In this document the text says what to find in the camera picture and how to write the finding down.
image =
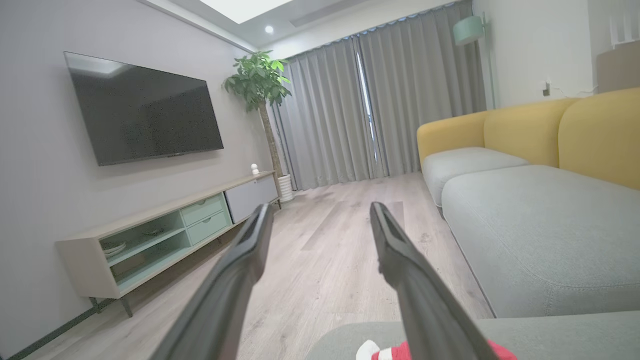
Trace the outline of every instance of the white wall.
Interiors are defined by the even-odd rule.
[[[584,0],[475,0],[474,12],[486,12],[497,107],[563,97],[551,89],[544,97],[540,83],[569,97],[593,88],[589,15]],[[485,39],[480,40],[487,94]]]
[[[220,87],[244,52],[133,0],[0,4],[0,354],[90,308],[54,242],[271,168],[257,112]],[[63,51],[204,79],[225,148],[98,167]]]
[[[386,22],[450,3],[451,0],[369,0],[299,33],[263,47],[271,57],[288,58]]]

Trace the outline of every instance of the drawer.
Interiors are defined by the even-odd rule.
[[[210,197],[205,200],[196,202],[193,205],[189,205],[186,208],[180,210],[182,218],[184,219],[184,225],[189,226],[195,224],[198,221],[215,214],[225,208],[225,198],[221,193],[214,197]]]
[[[244,183],[225,191],[229,205],[229,213],[234,224],[253,213],[253,210],[265,202],[278,197],[278,190],[273,176],[265,176]]]
[[[231,225],[231,221],[227,212],[220,211],[187,229],[189,242],[191,242],[191,245],[196,245],[229,225]]]

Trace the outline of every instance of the ceiling light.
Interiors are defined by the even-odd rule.
[[[275,9],[291,0],[200,0],[238,24]]]

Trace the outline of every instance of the white cabinet door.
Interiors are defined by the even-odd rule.
[[[265,202],[278,197],[273,176],[265,176],[225,191],[227,204],[234,224],[253,213],[253,210]]]

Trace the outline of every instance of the television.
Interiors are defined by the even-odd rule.
[[[204,80],[65,52],[100,166],[222,149]]]

